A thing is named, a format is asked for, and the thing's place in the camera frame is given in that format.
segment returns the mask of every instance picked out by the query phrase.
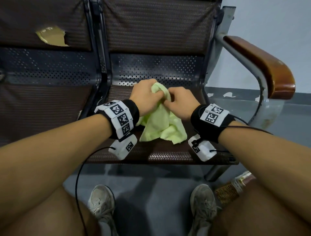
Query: hand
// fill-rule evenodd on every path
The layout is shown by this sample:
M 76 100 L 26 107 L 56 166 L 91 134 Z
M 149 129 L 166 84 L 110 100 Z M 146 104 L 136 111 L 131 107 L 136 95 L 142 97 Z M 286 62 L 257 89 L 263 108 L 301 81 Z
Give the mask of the hand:
M 173 94 L 175 100 L 164 101 L 164 105 L 182 120 L 190 120 L 193 111 L 200 105 L 189 89 L 184 87 L 171 87 L 168 89 Z
M 156 79 L 145 79 L 134 85 L 130 100 L 138 107 L 139 116 L 150 113 L 163 98 L 163 91 L 158 91 L 156 93 L 151 92 L 151 87 L 156 82 Z

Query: wall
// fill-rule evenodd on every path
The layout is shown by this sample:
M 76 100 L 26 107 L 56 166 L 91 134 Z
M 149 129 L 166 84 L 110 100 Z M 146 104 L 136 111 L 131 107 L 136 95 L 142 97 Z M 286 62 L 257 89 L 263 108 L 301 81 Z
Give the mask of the wall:
M 287 64 L 296 92 L 311 93 L 311 1 L 223 0 L 236 6 L 229 35 L 244 38 Z M 259 89 L 254 76 L 223 49 L 208 86 Z

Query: yellow-green towel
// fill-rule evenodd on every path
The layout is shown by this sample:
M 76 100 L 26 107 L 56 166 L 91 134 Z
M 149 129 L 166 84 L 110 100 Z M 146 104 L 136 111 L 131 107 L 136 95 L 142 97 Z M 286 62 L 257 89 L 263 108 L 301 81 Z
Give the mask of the yellow-green towel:
M 164 92 L 165 99 L 171 101 L 171 95 L 162 84 L 155 83 L 151 87 L 153 93 L 159 90 Z M 161 138 L 177 144 L 187 139 L 181 119 L 169 111 L 161 102 L 157 104 L 157 108 L 152 113 L 140 117 L 137 125 L 145 126 L 139 139 L 140 142 L 148 142 Z

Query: sock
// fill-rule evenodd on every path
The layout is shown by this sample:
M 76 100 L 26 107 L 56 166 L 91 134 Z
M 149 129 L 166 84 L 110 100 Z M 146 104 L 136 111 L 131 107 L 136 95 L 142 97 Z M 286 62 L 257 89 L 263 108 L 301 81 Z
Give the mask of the sock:
M 207 236 L 208 235 L 208 230 L 211 227 L 211 225 L 209 224 L 209 226 L 206 227 L 202 227 L 197 231 L 197 236 Z
M 109 225 L 105 222 L 99 222 L 101 228 L 101 236 L 111 236 L 111 229 Z

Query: dark gray baseboard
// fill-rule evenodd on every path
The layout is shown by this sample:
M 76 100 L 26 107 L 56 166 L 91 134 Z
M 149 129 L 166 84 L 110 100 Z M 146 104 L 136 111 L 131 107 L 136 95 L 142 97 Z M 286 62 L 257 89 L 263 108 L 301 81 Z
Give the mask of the dark gray baseboard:
M 212 98 L 234 99 L 234 100 L 249 100 L 255 101 L 260 95 L 260 91 L 256 89 L 243 88 L 218 88 L 205 87 L 206 93 L 213 93 Z M 224 94 L 231 92 L 233 97 L 224 97 Z M 289 104 L 311 105 L 311 93 L 296 92 L 291 100 L 287 100 Z

